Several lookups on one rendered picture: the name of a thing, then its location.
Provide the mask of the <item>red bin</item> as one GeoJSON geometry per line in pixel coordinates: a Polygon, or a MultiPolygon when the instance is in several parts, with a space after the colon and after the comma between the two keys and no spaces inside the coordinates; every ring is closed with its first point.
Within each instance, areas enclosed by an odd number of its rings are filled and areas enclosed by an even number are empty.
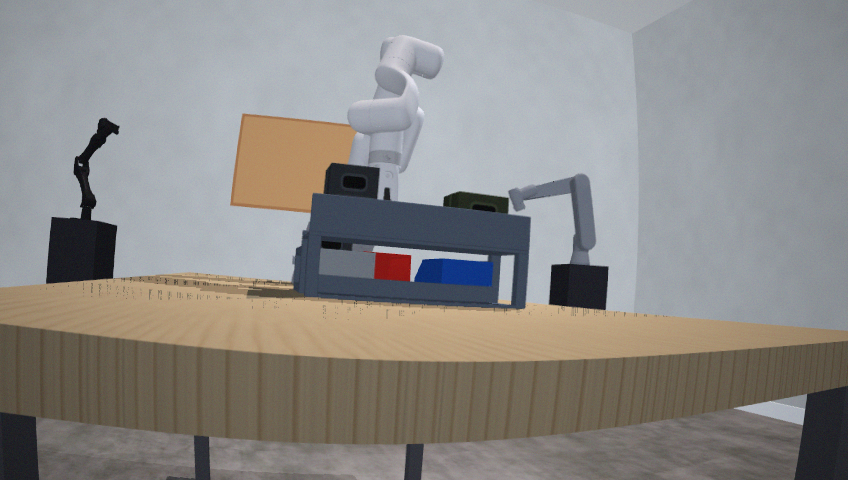
{"type": "Polygon", "coordinates": [[[374,279],[410,281],[411,255],[376,253],[374,279]]]}

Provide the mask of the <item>olive green tool case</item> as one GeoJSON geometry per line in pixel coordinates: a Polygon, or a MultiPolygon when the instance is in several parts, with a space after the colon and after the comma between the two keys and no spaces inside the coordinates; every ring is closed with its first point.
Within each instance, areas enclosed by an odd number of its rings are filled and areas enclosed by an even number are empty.
{"type": "Polygon", "coordinates": [[[508,214],[509,198],[458,191],[445,196],[443,206],[508,214]]]}

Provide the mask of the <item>blue open bin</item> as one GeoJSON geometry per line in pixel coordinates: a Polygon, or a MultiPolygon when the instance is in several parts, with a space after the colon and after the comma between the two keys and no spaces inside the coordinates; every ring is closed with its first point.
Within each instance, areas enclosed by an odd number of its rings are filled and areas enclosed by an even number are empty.
{"type": "Polygon", "coordinates": [[[414,282],[492,286],[493,262],[423,259],[414,282]]]}

